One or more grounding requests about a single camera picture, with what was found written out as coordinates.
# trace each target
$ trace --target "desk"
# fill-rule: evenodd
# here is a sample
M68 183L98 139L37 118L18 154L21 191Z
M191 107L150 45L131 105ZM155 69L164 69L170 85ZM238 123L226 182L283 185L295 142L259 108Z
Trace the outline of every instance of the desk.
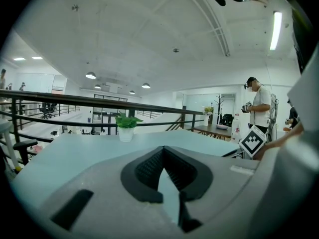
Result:
M228 127L228 129L219 129L214 124L209 124L207 126L205 125L199 125L194 127L194 130L200 131L202 134L214 136L214 138L231 138L231 127Z
M12 182L12 187L21 201L39 208L54 191L88 167L134 151L163 145L215 156L239 149L238 144L186 130L135 134L131 142L120 142L118 135L64 133L22 169Z

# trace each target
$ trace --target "vase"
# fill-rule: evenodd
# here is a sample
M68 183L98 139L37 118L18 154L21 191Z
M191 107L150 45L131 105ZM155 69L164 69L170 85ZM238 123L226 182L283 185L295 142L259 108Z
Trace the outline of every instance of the vase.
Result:
M119 137L122 142L129 142L133 138L134 128L121 128L119 127Z
M209 115L205 115L204 124L203 125L208 126L208 119L209 119Z

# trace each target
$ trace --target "ceiling light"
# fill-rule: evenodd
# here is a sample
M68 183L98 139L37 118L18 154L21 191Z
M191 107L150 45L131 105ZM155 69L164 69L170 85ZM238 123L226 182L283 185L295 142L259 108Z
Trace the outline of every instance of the ceiling light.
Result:
M85 77L89 79L96 79L95 73L93 72L88 72Z
M283 19L282 12L276 11L274 13L274 32L273 32L273 38L271 40L270 50L276 50L282 19Z
M150 88L150 85L149 85L148 83L144 83L144 84L142 85L142 88L144 88L144 89L149 89L149 88Z

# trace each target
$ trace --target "white t-shirt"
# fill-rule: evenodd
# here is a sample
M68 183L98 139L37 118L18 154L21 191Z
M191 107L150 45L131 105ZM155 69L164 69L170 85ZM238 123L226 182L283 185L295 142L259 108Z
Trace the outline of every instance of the white t-shirt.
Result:
M258 106L258 105L271 106L271 93L264 86L261 86L259 88L254 98L253 106ZM254 112L254 111L250 112L250 124L268 127L269 122L270 122L270 111L266 111L262 113Z

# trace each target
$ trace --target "wooden table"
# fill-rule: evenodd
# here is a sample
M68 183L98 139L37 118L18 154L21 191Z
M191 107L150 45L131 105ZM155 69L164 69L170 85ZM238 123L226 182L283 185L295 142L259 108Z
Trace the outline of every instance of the wooden table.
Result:
M194 130L200 131L199 133L204 135L213 136L214 138L221 139L224 138L231 138L231 127L228 127L228 129L219 129L216 127L215 124L208 124L205 125L199 125L194 127Z

